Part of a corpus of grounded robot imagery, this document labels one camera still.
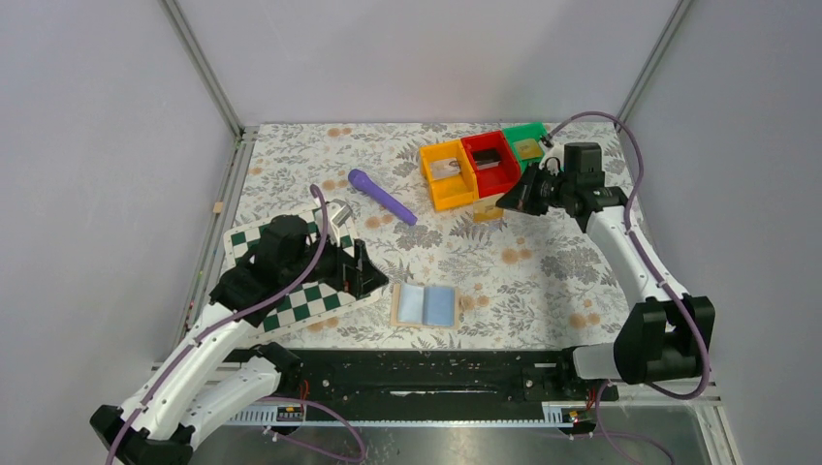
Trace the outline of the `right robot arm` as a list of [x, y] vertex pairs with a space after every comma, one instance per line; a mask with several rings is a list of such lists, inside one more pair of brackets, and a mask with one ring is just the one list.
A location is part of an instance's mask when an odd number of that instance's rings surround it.
[[529, 164], [496, 205], [531, 216], [563, 210], [599, 248], [621, 286], [628, 318], [614, 342], [571, 350], [579, 378], [647, 386], [709, 380], [713, 305], [671, 275], [632, 222], [627, 196], [606, 186], [599, 144], [565, 145], [557, 170], [547, 161]]

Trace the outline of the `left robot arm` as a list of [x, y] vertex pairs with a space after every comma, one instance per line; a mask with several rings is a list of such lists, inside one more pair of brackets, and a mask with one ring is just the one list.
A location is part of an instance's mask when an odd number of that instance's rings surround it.
[[237, 263], [219, 278], [200, 318], [135, 394], [102, 405], [90, 424], [108, 450], [107, 463], [185, 464], [199, 443], [233, 414], [300, 385], [302, 362], [281, 345], [257, 345], [245, 367], [204, 396], [209, 375], [304, 283], [320, 283], [354, 298], [386, 286], [365, 243], [344, 244], [332, 224], [318, 232], [298, 215], [274, 217]]

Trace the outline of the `gold striped credit card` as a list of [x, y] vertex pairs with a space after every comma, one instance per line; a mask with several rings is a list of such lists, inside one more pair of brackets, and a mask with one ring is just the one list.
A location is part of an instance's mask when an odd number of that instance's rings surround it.
[[529, 163], [531, 160], [541, 159], [544, 150], [537, 139], [521, 139], [514, 143], [514, 148], [519, 159]]

